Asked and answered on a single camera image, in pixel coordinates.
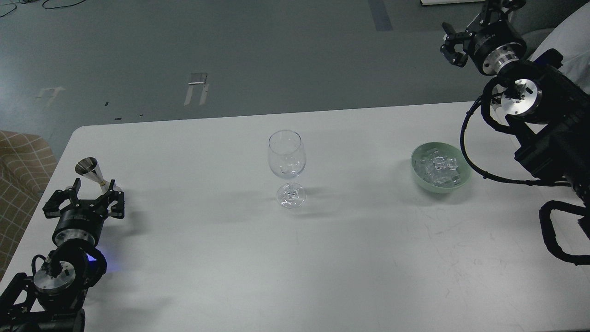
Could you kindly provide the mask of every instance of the green bowl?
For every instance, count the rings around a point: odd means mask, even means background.
[[[459,177],[461,178],[460,183],[458,183],[457,185],[454,185],[452,187],[441,187],[437,183],[429,182],[429,181],[421,178],[418,175],[416,168],[421,166],[420,156],[422,156],[426,151],[431,150],[433,148],[436,148],[441,154],[446,155],[449,158],[456,158],[457,159],[457,165],[458,165],[457,172],[459,173]],[[430,142],[430,143],[425,143],[425,144],[420,145],[412,152],[411,165],[412,165],[412,177],[414,178],[414,181],[416,181],[416,183],[420,187],[422,187],[432,193],[437,193],[437,194],[450,193],[450,192],[455,191],[456,189],[464,186],[465,183],[467,183],[469,181],[469,179],[471,178],[471,167],[469,166],[469,164],[467,164],[467,161],[465,161],[465,158],[463,158],[463,154],[461,153],[461,150],[457,149],[456,147],[454,147],[452,145],[446,144],[446,143]]]

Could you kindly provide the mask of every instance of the gray floor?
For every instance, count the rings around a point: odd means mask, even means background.
[[[59,158],[85,125],[479,95],[487,78],[471,63],[449,65],[438,48],[441,22],[464,28],[481,3],[383,0],[384,12],[369,5],[379,1],[87,0],[56,10],[41,1],[19,4],[0,18],[0,129],[41,135]],[[0,6],[0,15],[10,7]],[[378,31],[383,18],[391,30]],[[194,72],[209,74],[209,92],[199,105],[197,87],[184,106]],[[59,87],[65,90],[50,90]]]

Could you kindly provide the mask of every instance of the tabletop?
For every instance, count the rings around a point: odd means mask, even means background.
[[[126,217],[104,223],[109,270],[88,292],[86,331],[548,331],[590,328],[590,271],[545,248],[538,210],[568,188],[474,176],[451,194],[411,178],[425,142],[458,146],[471,103],[397,106],[82,127],[43,195],[97,158],[125,192]],[[268,137],[292,129],[307,201],[274,195]],[[481,119],[474,162],[530,178],[514,144]],[[96,198],[82,178],[80,198]],[[37,208],[6,276],[55,248],[56,219]],[[563,218],[567,252],[587,239]]]

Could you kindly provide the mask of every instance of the cocktail jigger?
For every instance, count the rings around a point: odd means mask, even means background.
[[[109,182],[104,179],[103,173],[100,171],[99,162],[96,158],[88,157],[80,160],[78,164],[76,164],[76,173],[98,183],[103,194],[109,189]],[[117,191],[121,190],[121,188],[116,186],[113,189]]]

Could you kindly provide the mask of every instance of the cable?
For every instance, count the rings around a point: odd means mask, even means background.
[[[501,183],[512,183],[512,184],[526,184],[526,185],[539,185],[539,186],[543,186],[543,187],[569,187],[569,183],[567,182],[547,182],[547,181],[543,181],[543,180],[514,180],[514,179],[510,179],[510,178],[505,178],[505,177],[501,177],[498,175],[494,175],[491,174],[485,170],[482,170],[481,168],[479,168],[476,164],[474,164],[471,159],[469,159],[469,156],[467,155],[467,150],[465,149],[465,131],[467,130],[467,124],[469,123],[469,119],[471,118],[471,116],[473,116],[473,113],[475,113],[475,111],[482,106],[482,96],[479,96],[476,101],[473,103],[473,105],[471,106],[471,108],[469,109],[469,111],[467,111],[467,114],[465,116],[465,120],[463,121],[463,125],[461,126],[461,135],[459,137],[459,144],[461,147],[461,153],[463,153],[463,157],[465,158],[465,161],[467,161],[467,163],[469,164],[469,166],[476,172],[478,172],[480,175],[483,176],[484,179],[490,179],[493,181],[497,181],[497,182],[501,182]]]
[[[503,92],[500,92],[500,93],[496,93],[496,94],[492,95],[491,96],[491,101],[495,102],[498,105],[501,105],[502,104],[502,99],[499,98],[499,97],[501,95],[503,95],[503,94],[504,94]]]
[[[81,4],[82,2],[84,2],[84,1],[86,1],[86,0],[82,0],[82,1],[80,1],[80,2],[76,2],[75,4],[71,4],[71,5],[67,5],[67,6],[57,6],[57,7],[49,7],[49,8],[48,8],[48,7],[46,7],[46,6],[45,6],[45,4],[46,4],[47,2],[50,2],[50,0],[45,0],[45,1],[43,1],[43,3],[41,4],[41,6],[42,6],[43,8],[45,8],[45,9],[68,8],[68,7],[73,7],[73,6],[75,6],[75,5],[79,5],[79,4]]]
[[[45,256],[43,255],[35,255],[35,257],[33,257],[33,260],[31,261],[31,270],[33,271],[33,275],[37,273],[37,264],[35,263],[37,262],[38,258],[43,258],[43,261],[46,260]]]
[[[495,100],[498,104],[501,104],[500,98],[498,98],[498,97],[500,97],[503,94],[504,94],[504,92],[495,93],[491,96],[491,99]],[[559,181],[568,182],[568,180],[565,177],[560,178]]]
[[[0,17],[4,17],[4,16],[6,16],[6,15],[12,13],[12,12],[14,12],[15,10],[17,10],[17,5],[14,2],[11,2],[10,4],[13,4],[14,5],[14,8],[13,9],[10,9],[9,12],[7,12],[6,14],[4,14],[4,15],[2,15]]]
[[[496,85],[500,83],[499,77],[492,78],[486,86],[483,88],[483,92],[481,93],[481,117],[484,121],[488,124],[488,126],[494,128],[497,132],[503,132],[504,134],[515,135],[516,130],[510,126],[504,126],[499,124],[496,120],[491,117],[490,114],[490,104],[492,99],[492,90]]]
[[[510,9],[508,9],[508,10],[507,10],[507,11],[504,13],[504,15],[508,16],[508,15],[509,15],[511,12],[513,12],[513,11],[514,11],[514,10],[516,10],[516,9],[518,9],[518,8],[512,7],[512,8],[510,8]]]
[[[547,250],[555,257],[564,262],[574,263],[575,265],[590,265],[590,255],[570,255],[565,253],[557,243],[555,228],[551,221],[551,212],[553,210],[563,211],[570,214],[586,217],[588,209],[585,207],[569,204],[562,201],[549,201],[539,210],[539,221],[541,222],[541,234]]]
[[[60,244],[57,249],[53,252],[51,256],[51,263],[47,269],[47,272],[50,276],[56,277],[58,274],[61,273],[62,266],[60,264],[60,258],[62,255],[67,255],[67,253],[71,253],[73,250],[80,249],[84,256],[88,253],[94,259],[96,259],[97,267],[96,271],[94,272],[94,276],[92,278],[86,278],[84,281],[85,285],[88,287],[94,286],[100,278],[107,272],[107,260],[104,258],[104,255],[100,252],[100,250],[96,249],[92,246],[89,242],[86,242],[82,239],[69,239],[64,243]]]

